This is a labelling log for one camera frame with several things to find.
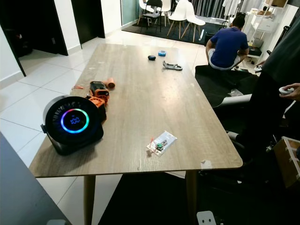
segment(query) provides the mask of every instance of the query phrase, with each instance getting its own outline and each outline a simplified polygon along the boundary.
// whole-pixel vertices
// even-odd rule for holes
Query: white chair
[[[181,32],[181,21],[184,21],[187,19],[186,17],[186,14],[187,14],[187,3],[188,3],[188,0],[180,0],[174,10],[174,13],[169,16],[169,19],[170,20],[173,20],[171,26],[170,26],[170,29],[169,29],[169,32],[167,34],[167,36],[169,36],[169,33],[172,29],[172,26],[174,24],[175,21],[179,21],[179,39],[180,39],[180,32]]]
[[[171,10],[171,0],[161,0],[161,1],[163,2],[162,9],[157,8],[157,11],[161,11],[162,13],[165,14],[165,26],[166,26],[166,17],[168,17],[168,21],[169,21],[168,11]]]
[[[191,23],[193,23],[195,25],[194,26],[194,36],[193,36],[193,42],[194,42],[195,41],[196,25],[198,25],[199,36],[201,36],[200,26],[205,25],[205,22],[203,20],[200,20],[200,19],[196,18],[195,13],[194,13],[194,7],[193,7],[193,4],[191,2],[187,3],[187,21],[189,23],[188,23],[186,29],[184,30],[181,38],[183,38],[183,36],[187,32],[187,29],[188,29],[189,25]]]
[[[142,8],[142,11],[141,11],[139,20],[138,20],[138,22],[137,22],[137,25],[139,25],[141,16],[144,14],[144,10],[146,10],[146,3],[144,3],[143,0],[139,0],[139,5],[140,5],[140,7]],[[149,12],[151,12],[151,13],[154,13],[154,9],[151,8],[151,6],[147,6],[147,11],[149,11]]]

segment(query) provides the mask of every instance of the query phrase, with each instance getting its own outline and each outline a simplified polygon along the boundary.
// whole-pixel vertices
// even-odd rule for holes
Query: white tile floor
[[[0,90],[0,129],[24,163],[29,166],[45,134],[40,125],[45,105],[53,98],[68,94],[100,43],[151,45],[180,49],[181,56],[195,74],[197,65],[207,65],[203,45],[185,43],[146,35],[116,31],[106,39],[95,38],[70,56],[36,51],[21,57],[27,77]],[[184,177],[184,172],[173,172]],[[97,176],[94,203],[94,225],[98,224],[121,175]],[[83,224],[83,178],[38,179],[73,225]]]

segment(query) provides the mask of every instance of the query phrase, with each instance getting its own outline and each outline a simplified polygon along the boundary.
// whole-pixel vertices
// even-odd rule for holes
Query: doorway
[[[105,38],[100,0],[72,0],[72,7],[80,44]]]
[[[19,67],[19,57],[33,49],[68,55],[54,0],[2,0],[0,24]]]

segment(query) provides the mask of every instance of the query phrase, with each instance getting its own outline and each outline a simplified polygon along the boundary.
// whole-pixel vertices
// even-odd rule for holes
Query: hand
[[[261,61],[260,63],[258,63],[256,66],[262,65],[263,63],[265,63],[266,60]]]
[[[294,91],[288,95],[279,94],[282,98],[287,98],[295,101],[300,101],[300,83],[293,83],[283,87],[283,90],[287,90],[289,88],[294,88]]]

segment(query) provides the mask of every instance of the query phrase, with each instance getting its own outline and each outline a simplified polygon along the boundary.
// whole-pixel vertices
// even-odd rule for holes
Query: digital display
[[[62,128],[71,134],[78,134],[84,131],[89,124],[87,113],[81,109],[69,109],[60,120]]]

